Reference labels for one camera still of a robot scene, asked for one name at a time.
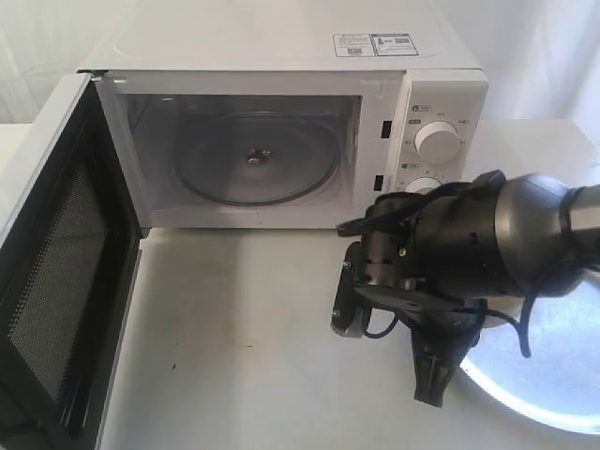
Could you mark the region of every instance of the open microwave door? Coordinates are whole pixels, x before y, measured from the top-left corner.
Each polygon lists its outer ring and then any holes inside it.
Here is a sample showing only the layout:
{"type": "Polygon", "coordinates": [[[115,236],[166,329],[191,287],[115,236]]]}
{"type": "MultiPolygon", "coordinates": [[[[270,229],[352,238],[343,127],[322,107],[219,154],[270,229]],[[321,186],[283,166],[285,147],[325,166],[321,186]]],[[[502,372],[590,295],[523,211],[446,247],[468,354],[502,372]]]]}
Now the open microwave door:
{"type": "Polygon", "coordinates": [[[140,238],[96,87],[66,76],[0,173],[7,450],[96,446],[140,238]]]}

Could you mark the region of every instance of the table surface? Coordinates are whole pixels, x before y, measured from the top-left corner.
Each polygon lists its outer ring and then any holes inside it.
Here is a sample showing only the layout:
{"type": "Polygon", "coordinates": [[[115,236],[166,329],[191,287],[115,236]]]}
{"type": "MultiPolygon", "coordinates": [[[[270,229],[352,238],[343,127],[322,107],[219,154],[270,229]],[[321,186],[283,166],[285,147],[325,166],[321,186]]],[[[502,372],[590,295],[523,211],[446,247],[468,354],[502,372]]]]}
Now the table surface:
{"type": "MultiPolygon", "coordinates": [[[[465,178],[500,168],[575,184],[597,164],[569,121],[483,121],[465,178]]],[[[442,409],[413,401],[407,329],[379,341],[329,329],[348,244],[331,231],[153,230],[102,449],[598,448],[508,411],[464,374],[442,409]]]]}

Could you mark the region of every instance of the white microwave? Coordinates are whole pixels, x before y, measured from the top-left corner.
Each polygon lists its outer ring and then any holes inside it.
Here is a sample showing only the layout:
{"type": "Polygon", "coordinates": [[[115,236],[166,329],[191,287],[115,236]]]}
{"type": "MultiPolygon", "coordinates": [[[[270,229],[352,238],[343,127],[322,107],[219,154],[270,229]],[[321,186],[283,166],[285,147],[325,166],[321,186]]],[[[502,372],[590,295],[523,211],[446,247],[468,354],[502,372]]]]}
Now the white microwave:
{"type": "Polygon", "coordinates": [[[424,1],[141,2],[0,173],[0,443],[96,444],[144,230],[334,228],[456,181],[487,87],[424,1]]]}

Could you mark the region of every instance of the sticker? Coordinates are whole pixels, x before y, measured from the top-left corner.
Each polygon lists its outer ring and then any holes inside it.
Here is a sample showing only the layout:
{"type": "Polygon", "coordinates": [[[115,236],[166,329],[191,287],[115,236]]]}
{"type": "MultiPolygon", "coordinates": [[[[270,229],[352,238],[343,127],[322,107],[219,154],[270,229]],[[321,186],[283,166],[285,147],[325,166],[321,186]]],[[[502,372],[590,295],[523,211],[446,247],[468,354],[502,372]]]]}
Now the sticker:
{"type": "Polygon", "coordinates": [[[334,35],[336,56],[375,56],[370,35],[334,35]]]}
{"type": "Polygon", "coordinates": [[[377,56],[416,56],[413,40],[408,33],[371,35],[377,56]]]}

